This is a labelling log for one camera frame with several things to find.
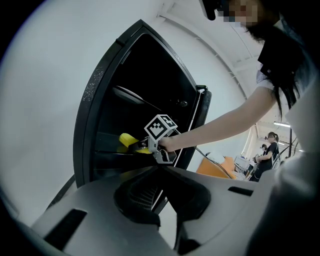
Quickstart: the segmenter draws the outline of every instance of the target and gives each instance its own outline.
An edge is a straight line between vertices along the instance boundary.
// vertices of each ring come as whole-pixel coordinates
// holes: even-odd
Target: yellow object
[[[119,141],[125,145],[127,148],[129,148],[130,145],[138,142],[139,140],[137,140],[136,138],[132,137],[130,134],[128,133],[122,133],[119,137]],[[144,149],[140,149],[137,150],[136,152],[138,153],[142,153],[142,154],[152,154],[148,148],[144,148]]]

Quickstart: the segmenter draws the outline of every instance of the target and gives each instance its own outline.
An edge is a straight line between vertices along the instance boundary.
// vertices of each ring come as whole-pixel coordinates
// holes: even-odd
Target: open door
[[[180,133],[194,129],[205,123],[210,100],[167,42],[137,21],[108,49],[83,93],[73,138],[77,186],[155,165],[152,155],[128,153],[119,136],[143,139],[157,114],[169,115]],[[177,150],[173,165],[186,169],[193,153]]]

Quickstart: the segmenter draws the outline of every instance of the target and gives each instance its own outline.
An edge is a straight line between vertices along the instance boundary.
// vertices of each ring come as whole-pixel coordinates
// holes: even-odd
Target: person
[[[262,153],[263,156],[266,154],[267,148],[268,148],[268,147],[267,147],[266,144],[262,144],[261,149],[262,149],[262,151],[263,151],[263,153]]]
[[[279,136],[273,131],[268,134],[268,142],[270,146],[266,149],[265,154],[255,158],[258,163],[257,169],[250,178],[252,182],[258,182],[261,175],[272,168],[273,160],[276,160],[279,154]]]
[[[282,117],[282,94],[291,108],[310,84],[320,82],[320,51],[313,36],[306,33],[305,27],[309,24],[306,23],[307,12],[298,11],[298,2],[227,0],[226,3],[229,5],[227,15],[241,22],[255,40],[265,42],[262,51],[266,49],[263,57],[266,61],[256,74],[257,88],[238,108],[196,129],[161,139],[159,144],[168,152],[245,132],[276,102]]]

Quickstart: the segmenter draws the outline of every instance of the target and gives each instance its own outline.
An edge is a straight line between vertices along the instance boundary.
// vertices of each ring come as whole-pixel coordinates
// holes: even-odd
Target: ceiling light
[[[276,126],[284,126],[284,127],[289,127],[290,128],[289,124],[282,123],[282,122],[273,122],[273,124],[276,125]]]

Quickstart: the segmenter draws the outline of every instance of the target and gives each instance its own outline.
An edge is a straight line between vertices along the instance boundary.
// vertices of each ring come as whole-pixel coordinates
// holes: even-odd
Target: black slot
[[[237,194],[248,196],[248,197],[251,197],[252,193],[254,192],[253,190],[245,189],[237,186],[231,186],[229,187],[228,190]]]
[[[44,240],[62,251],[86,215],[85,211],[71,210]]]

